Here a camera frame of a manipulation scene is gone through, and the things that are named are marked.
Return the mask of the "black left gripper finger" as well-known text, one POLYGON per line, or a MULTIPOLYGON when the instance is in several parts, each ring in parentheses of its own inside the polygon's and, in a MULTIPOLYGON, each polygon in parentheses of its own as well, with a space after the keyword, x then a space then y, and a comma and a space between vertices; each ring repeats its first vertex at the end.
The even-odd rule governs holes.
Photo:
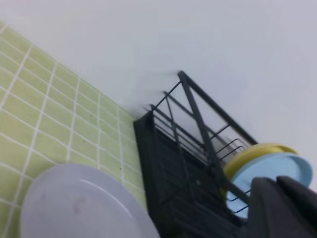
POLYGON ((315 238, 316 192, 287 176, 254 178, 247 231, 251 238, 315 238))

